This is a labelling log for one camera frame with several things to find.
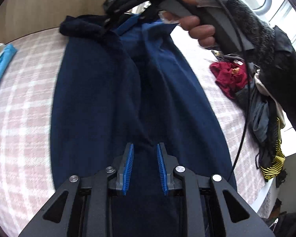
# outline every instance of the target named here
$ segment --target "navy blue garment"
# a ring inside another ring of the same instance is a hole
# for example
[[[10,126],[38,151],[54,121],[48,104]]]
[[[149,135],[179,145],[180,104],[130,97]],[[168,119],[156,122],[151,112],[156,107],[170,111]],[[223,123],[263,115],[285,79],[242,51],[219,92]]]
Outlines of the navy blue garment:
[[[55,188],[109,166],[134,143],[129,190],[113,199],[114,236],[180,236],[180,198],[165,197],[156,144],[196,174],[227,178],[228,147],[196,76],[174,45],[175,25],[136,24],[100,35],[101,17],[67,17],[70,36],[54,93]],[[235,178],[231,185],[236,188]]]

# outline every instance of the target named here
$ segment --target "metal screw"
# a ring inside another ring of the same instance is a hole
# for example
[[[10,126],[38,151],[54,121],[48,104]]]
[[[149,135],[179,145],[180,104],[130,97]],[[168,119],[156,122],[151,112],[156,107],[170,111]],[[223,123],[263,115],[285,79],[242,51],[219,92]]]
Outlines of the metal screw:
[[[177,172],[182,173],[182,172],[185,171],[185,167],[183,167],[183,166],[177,166],[177,167],[175,168],[175,170],[176,170]]]
[[[79,176],[77,175],[72,175],[71,177],[69,177],[69,181],[72,183],[78,181],[78,179],[79,179]]]
[[[105,171],[106,171],[107,173],[113,173],[113,172],[115,171],[115,168],[112,167],[112,166],[108,166],[108,167],[105,169]]]
[[[222,180],[222,177],[220,175],[213,175],[212,178],[215,182],[220,182]]]

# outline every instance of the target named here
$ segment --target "wooden headboard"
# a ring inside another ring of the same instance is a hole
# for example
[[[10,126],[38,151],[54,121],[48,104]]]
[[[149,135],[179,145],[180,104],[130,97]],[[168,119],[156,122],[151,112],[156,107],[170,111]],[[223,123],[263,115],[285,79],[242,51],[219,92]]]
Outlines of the wooden headboard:
[[[0,6],[0,42],[57,27],[66,15],[103,15],[104,0],[4,0]]]

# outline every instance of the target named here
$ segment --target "plaid bedsheet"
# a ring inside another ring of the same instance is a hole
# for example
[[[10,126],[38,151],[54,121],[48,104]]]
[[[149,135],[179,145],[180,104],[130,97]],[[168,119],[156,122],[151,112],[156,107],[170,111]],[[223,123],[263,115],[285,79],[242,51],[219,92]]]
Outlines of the plaid bedsheet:
[[[244,114],[215,84],[209,70],[213,55],[179,27],[172,37],[212,105],[233,161]],[[49,144],[51,108],[66,43],[58,28],[12,42],[18,52],[0,83],[0,225],[9,237],[18,236],[54,193]],[[235,177],[238,192],[249,204],[264,185],[262,174],[255,168],[257,153],[256,143],[247,134]]]

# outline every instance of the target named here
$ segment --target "triangular cutout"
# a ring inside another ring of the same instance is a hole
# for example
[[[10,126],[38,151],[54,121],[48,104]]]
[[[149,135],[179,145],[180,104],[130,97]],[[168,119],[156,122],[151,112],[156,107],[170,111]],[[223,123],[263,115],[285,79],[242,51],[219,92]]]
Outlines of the triangular cutout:
[[[248,219],[249,214],[240,205],[240,203],[235,199],[234,196],[229,191],[223,191],[224,198],[228,207],[229,215],[233,223],[240,222],[242,220]]]
[[[62,213],[65,208],[67,197],[68,191],[64,191],[46,211],[46,213],[43,215],[43,219],[52,221],[54,223],[59,223],[62,219]]]

